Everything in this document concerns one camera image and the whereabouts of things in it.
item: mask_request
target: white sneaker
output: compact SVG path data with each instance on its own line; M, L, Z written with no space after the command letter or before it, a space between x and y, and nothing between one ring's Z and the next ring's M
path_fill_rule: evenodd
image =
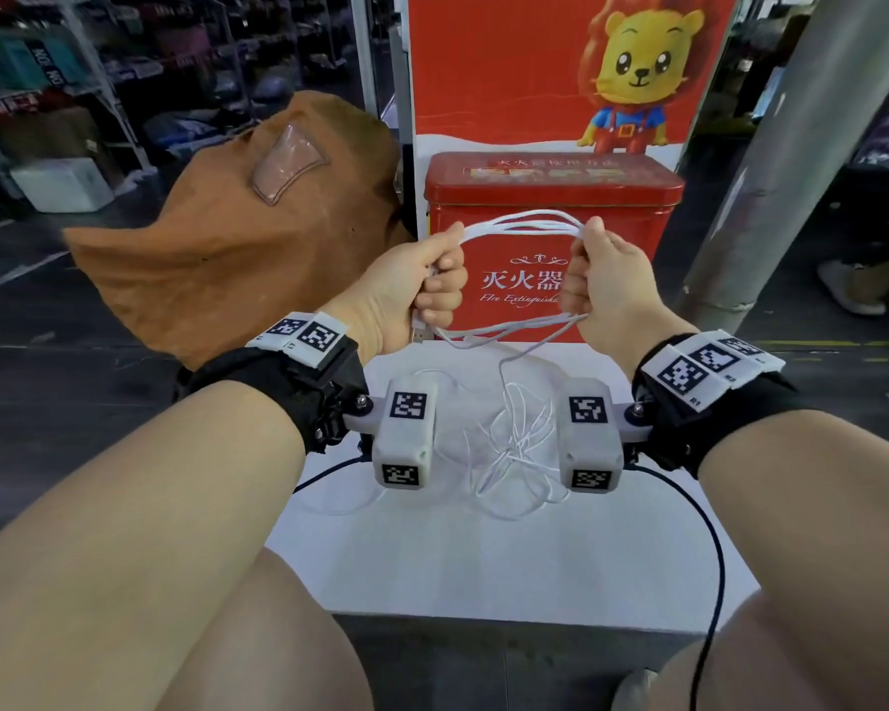
M625 679L619 681L619 687L612 697L609 711L645 711L647 709L648 691L659 675L651 669L633 671Z
M882 316L886 313L886 304L878 301L875 304L863 304L853 301L847 294L849 279L855 267L852 264L843 264L839 260L823 262L816 268L816 275L830 291L830 297L854 315Z

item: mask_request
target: black cable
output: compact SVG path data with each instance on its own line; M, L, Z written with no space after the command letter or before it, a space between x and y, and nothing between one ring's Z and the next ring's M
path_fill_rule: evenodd
M711 540L715 542L715 551L718 553L718 599L715 601L715 610L711 614L711 623L708 625L708 633L704 635L704 644L701 646L698 662L695 664L695 674L691 677L691 693L688 697L689 711L698 711L698 689L699 686L701 686L701 676L704 674L704 665L708 661L708 652L711 650L711 643L715 640L715 632L718 630L718 620L721 618L722 604L724 603L724 551L722 549L722 542L718 538L718 533L715 531L715 526L711 523L711 519L708 518L708 514L704 513L704 509L699 506L699 503L692 499L691 495L678 486L675 481L666 477L664 474L660 474L645 466L631 464L626 468L632 469L633 471L641 471L643 474L648 474L651 477L660 478L685 497L688 500L688 503L695 507L701 520L704 521L705 526L708 527L708 531L711 533Z
M371 461L372 461L372 457L366 456L366 455L363 455L361 457L356 457L355 459L346 459L341 464L337 464L336 466L332 466L332 468L326 469L326 471L323 471L320 474L317 474L313 478L307 479L302 484L297 484L296 489L293 490L293 493L296 494L296 492L302 491L307 486L309 486L311 483L316 483L317 481L319 481L320 478L328 477L330 474L332 474L333 471L338 471L339 469L344 469L347 466L352 466L353 464L360 464L362 462L371 462Z

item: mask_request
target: cartoon lion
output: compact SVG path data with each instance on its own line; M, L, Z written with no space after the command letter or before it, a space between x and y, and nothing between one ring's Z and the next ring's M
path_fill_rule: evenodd
M710 40L699 44L700 1L606 1L579 64L580 91L598 109L580 147L645 154L648 145L668 144L666 100L697 79L710 58Z

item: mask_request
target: left hand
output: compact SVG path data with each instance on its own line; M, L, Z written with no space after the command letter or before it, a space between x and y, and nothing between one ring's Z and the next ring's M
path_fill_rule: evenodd
M422 310L427 324L441 328L451 324L467 284L463 234L464 226L458 223L447 232L391 248L349 289L323 306L323 312L349 325L363 364L411 342L413 307ZM431 264L440 270L435 276L428 276Z

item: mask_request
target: blue shirt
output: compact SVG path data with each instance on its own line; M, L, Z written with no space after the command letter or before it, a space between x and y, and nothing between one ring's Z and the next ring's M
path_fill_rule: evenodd
M647 130L661 127L665 123L665 112L662 107L653 107L651 110L641 110L634 114L626 114L624 112L616 113L615 127L624 124L635 124L639 127L645 127ZM593 126L600 130L608 130L612 125L612 107L604 107L596 113L593 118Z

